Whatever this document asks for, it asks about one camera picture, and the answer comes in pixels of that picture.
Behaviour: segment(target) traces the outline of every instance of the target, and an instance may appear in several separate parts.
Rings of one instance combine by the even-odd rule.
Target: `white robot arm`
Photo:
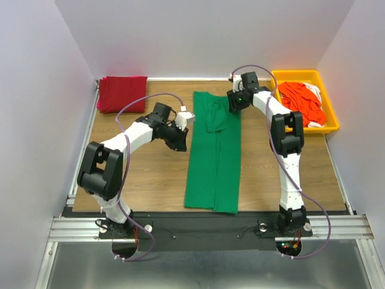
[[[304,144],[301,113],[292,112],[275,98],[270,99],[268,111],[266,111],[266,104],[271,97],[271,92],[265,87],[259,87],[254,72],[234,75],[231,81],[233,82],[233,90],[227,92],[230,111],[237,112],[252,105],[264,114],[267,113],[279,161],[296,184],[300,186],[300,152]],[[285,133],[286,125],[293,127],[293,132]],[[300,192],[294,187],[281,167],[279,171],[282,188],[279,227],[285,233],[293,232],[305,224],[306,210]]]
[[[122,186],[123,161],[140,146],[156,138],[165,140],[165,144],[174,151],[185,152],[187,124],[195,121],[195,115],[181,107],[174,120],[169,120],[171,107],[156,103],[153,112],[139,117],[124,133],[103,141],[88,144],[78,175],[78,185],[91,194],[105,212],[110,225],[118,231],[127,231],[131,224],[119,208],[118,202],[127,215],[131,209],[118,194]],[[105,162],[104,170],[97,164]]]

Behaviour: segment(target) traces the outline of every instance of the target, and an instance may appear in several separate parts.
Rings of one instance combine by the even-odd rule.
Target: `wooden table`
[[[227,81],[150,81],[147,94],[173,92],[189,110],[193,109],[193,92],[204,91],[225,96],[231,89]],[[171,96],[147,100],[146,114],[156,101],[179,109]],[[90,141],[102,142],[120,133],[115,114],[96,113]],[[128,128],[138,114],[122,115]],[[131,156],[128,179],[122,197],[134,211],[198,211],[183,206],[192,130],[188,133],[188,152],[174,152],[162,140],[155,140]],[[318,200],[326,210],[345,210],[345,204],[334,174],[323,135],[306,135],[300,163],[301,186],[305,193]],[[276,159],[268,143],[266,120],[262,112],[250,107],[242,111],[242,164],[239,188],[240,211],[277,211],[280,200],[280,178]],[[307,210],[319,210],[304,200]],[[99,212],[97,202],[78,188],[73,211]]]

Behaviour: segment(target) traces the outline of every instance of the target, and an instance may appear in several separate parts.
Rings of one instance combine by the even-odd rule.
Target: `yellow tray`
[[[285,81],[294,82],[307,82],[318,86],[321,91],[322,110],[326,115],[326,124],[323,128],[303,128],[305,134],[328,134],[332,131],[339,129],[337,117],[331,107],[329,97],[327,96],[326,89],[321,81],[321,77],[316,70],[274,70],[272,71],[277,78],[278,84]],[[274,81],[271,80],[273,88],[275,87]],[[281,93],[276,91],[276,98],[282,103]]]

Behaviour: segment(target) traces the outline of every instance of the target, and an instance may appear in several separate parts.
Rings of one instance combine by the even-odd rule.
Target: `white wall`
[[[354,0],[56,0],[95,77],[314,69]]]
[[[51,0],[0,2],[0,288],[34,288],[94,78]]]
[[[385,263],[385,1],[356,0],[318,69],[340,121],[328,138],[346,192]]]

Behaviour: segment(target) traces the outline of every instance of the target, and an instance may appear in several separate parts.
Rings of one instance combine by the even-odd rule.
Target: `orange cloth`
[[[326,115],[321,110],[321,103],[305,84],[283,82],[278,85],[278,90],[282,93],[282,104],[286,108],[302,113],[303,126],[307,127],[310,122],[325,124]]]

